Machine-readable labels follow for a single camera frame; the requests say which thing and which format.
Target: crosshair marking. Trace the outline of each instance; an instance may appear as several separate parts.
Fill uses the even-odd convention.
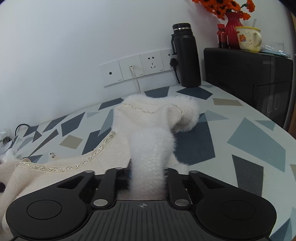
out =
[[[141,208],[145,208],[145,207],[147,207],[147,206],[149,206],[149,205],[147,205],[147,204],[145,204],[145,203],[141,203],[141,204],[139,205],[139,207],[141,207]]]

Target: black cable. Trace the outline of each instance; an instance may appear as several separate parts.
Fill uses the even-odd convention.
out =
[[[175,71],[175,75],[176,75],[176,78],[178,80],[178,83],[180,84],[180,81],[179,81],[179,78],[178,78],[178,74],[177,74],[177,68],[176,67],[174,67],[174,71]]]
[[[170,66],[172,66],[174,68],[175,74],[176,74],[176,78],[178,80],[178,83],[180,84],[179,78],[178,78],[178,74],[177,74],[177,65],[178,65],[178,61],[175,58],[172,58],[170,60]]]
[[[27,125],[27,124],[20,124],[20,125],[18,125],[17,128],[15,129],[15,136],[17,136],[17,129],[18,129],[20,126],[27,126],[27,127],[30,127],[30,126]]]

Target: yellow mug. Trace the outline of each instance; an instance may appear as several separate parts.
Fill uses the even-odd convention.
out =
[[[236,27],[239,47],[242,50],[259,52],[261,50],[262,36],[261,30],[252,27]]]

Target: white cable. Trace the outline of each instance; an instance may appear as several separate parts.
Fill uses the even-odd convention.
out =
[[[133,72],[133,75],[135,76],[135,79],[136,79],[136,82],[137,82],[137,84],[138,84],[138,88],[139,88],[139,93],[141,93],[141,88],[140,88],[140,85],[139,85],[139,81],[138,81],[138,78],[137,78],[137,76],[136,76],[136,73],[135,73],[135,71],[134,71],[132,65],[130,66],[130,69],[131,69],[131,71]]]

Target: round black pad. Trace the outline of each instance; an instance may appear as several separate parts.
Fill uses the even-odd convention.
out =
[[[222,204],[221,211],[231,219],[246,220],[254,216],[256,209],[248,202],[232,200]]]
[[[45,220],[51,219],[58,216],[62,211],[62,206],[52,200],[41,200],[32,203],[28,209],[27,213],[35,219]]]
[[[266,199],[238,188],[209,190],[196,207],[200,224],[227,240],[256,240],[268,237],[276,211]]]
[[[50,207],[53,214],[45,211],[43,204]],[[11,203],[6,211],[6,220],[14,236],[30,240],[64,237],[77,230],[86,217],[86,206],[78,194],[64,188],[47,187],[22,196]]]

